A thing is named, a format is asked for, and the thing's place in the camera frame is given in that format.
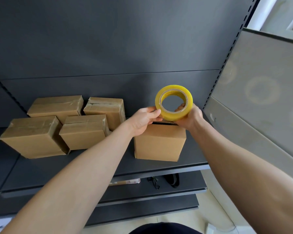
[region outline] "brown cardboard box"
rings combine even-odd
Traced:
[[[0,140],[26,158],[64,155],[69,148],[59,136],[61,128],[56,116],[13,119]]]
[[[60,136],[71,150],[88,149],[110,134],[105,114],[67,117]]]
[[[30,117],[56,116],[64,124],[67,116],[81,115],[84,104],[81,95],[37,98],[29,108]]]
[[[106,114],[111,131],[115,130],[126,120],[124,101],[121,98],[94,98],[90,97],[84,108],[86,115]]]
[[[140,183],[141,179],[133,179],[133,180],[127,180],[127,181],[119,181],[119,182],[110,182],[108,186],[118,186],[118,185],[126,185],[126,184],[138,184]]]
[[[134,137],[135,157],[176,162],[186,141],[186,130],[177,125],[148,125]]]

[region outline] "black pants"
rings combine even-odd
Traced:
[[[169,233],[169,234],[202,234],[185,225],[174,222],[160,222],[149,223],[142,225],[129,234],[156,234],[156,233]]]

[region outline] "tape roll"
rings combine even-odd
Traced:
[[[163,100],[172,95],[178,96],[186,104],[182,110],[178,112],[171,112],[163,107]],[[185,117],[191,111],[192,105],[193,98],[191,93],[185,87],[180,85],[168,85],[158,91],[155,97],[155,106],[157,109],[161,110],[161,116],[167,121],[178,121],[179,119]]]

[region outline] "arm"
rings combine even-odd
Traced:
[[[293,178],[227,140],[195,105],[177,124],[190,131],[217,181],[258,234],[293,233]]]
[[[160,110],[143,108],[111,135],[80,154],[16,215],[3,234],[79,233],[107,189],[133,136],[142,134]]]

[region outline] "person's right arm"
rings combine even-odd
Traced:
[[[195,105],[176,123],[190,131],[217,181],[258,234],[293,233],[293,178],[223,137]]]

